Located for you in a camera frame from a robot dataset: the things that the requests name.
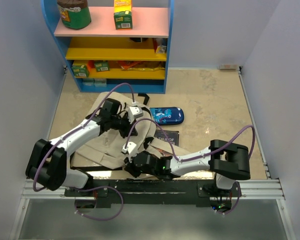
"floor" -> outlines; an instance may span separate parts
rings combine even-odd
[[[68,75],[53,120],[50,139],[77,126],[97,96],[98,93],[79,92],[74,80]],[[190,152],[202,150],[213,139],[227,141],[242,127],[251,124],[236,71],[171,69],[168,72],[166,94],[149,96],[150,107],[175,106],[183,109],[184,122],[165,129],[179,131],[179,146]],[[235,142],[250,148],[251,139],[251,130],[247,130]],[[267,178],[257,143],[250,159],[250,172],[251,179]]]

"plastic container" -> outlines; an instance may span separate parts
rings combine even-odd
[[[83,29],[91,23],[88,0],[57,0],[62,23],[70,29]]]

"white wall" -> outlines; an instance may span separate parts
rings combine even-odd
[[[170,67],[243,65],[280,0],[175,0]]]
[[[281,0],[243,66],[243,81],[300,240],[300,0]]]
[[[0,239],[9,237],[34,143],[47,136],[63,62],[39,0],[0,0]]]

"green and yellow box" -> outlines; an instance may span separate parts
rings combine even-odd
[[[75,77],[87,78],[93,67],[93,60],[75,60],[71,68]]]
[[[114,0],[114,24],[117,30],[132,29],[132,0]]]
[[[109,63],[105,60],[95,60],[94,67],[97,72],[109,71]]]

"yellow box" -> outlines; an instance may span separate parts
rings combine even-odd
[[[132,0],[114,0],[114,24],[117,30],[132,29]]]

